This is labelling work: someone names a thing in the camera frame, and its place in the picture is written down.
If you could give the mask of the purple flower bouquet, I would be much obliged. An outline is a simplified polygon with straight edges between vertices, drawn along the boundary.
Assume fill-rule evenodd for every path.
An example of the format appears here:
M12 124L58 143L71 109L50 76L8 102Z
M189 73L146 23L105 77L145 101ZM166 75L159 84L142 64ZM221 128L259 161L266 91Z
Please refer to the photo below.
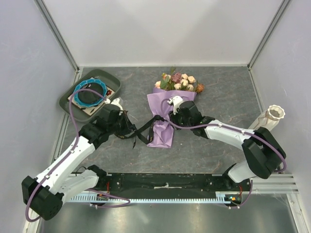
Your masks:
M175 71L171 67L169 73L163 73L159 81L154 85L151 94L147 95L149 108L153 116L160 116L164 120L156 120L151 124L147 146L151 148L171 148L173 144L174 128L167 121L173 106L167 102L179 96L181 100L194 100L196 95L202 93L205 86L195 77L186 73Z

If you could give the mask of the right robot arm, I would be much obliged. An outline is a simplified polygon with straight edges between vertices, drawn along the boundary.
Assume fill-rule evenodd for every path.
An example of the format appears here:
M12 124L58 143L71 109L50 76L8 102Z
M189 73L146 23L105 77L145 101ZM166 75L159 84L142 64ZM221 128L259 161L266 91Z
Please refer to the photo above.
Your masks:
M268 129L243 129L224 124L203 116L193 101L185 101L180 96L166 103L173 107L168 117L177 129L191 130L198 137L229 144L244 153L245 159L224 173L222 183L226 190L234 191L242 181L253 177L268 179L272 173L286 168L286 153Z

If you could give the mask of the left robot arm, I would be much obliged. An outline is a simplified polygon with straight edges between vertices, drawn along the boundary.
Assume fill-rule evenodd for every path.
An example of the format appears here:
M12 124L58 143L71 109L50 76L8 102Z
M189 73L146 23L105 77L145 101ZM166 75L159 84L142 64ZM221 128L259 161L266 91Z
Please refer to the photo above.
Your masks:
M126 129L121 105L107 104L95 120L80 129L75 140L57 160L35 178L25 177L21 187L27 221L37 221L36 218L30 218L30 210L40 218L50 220L71 197L90 188L96 191L105 189L107 180L100 175L103 171L99 168L94 171L88 169L69 181L66 178L85 158L106 142L109 136Z

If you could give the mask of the black ribbon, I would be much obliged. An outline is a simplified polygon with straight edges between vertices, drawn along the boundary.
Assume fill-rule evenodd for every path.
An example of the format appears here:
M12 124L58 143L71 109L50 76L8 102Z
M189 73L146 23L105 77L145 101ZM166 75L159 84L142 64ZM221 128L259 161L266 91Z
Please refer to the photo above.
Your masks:
M145 123L139 129L133 124L127 114L126 110L121 111L120 129L114 134L117 138L125 140L134 138L133 148L136 146L137 138L145 145L148 145L154 140L154 125L156 121L166 121L160 115L155 115L147 123Z

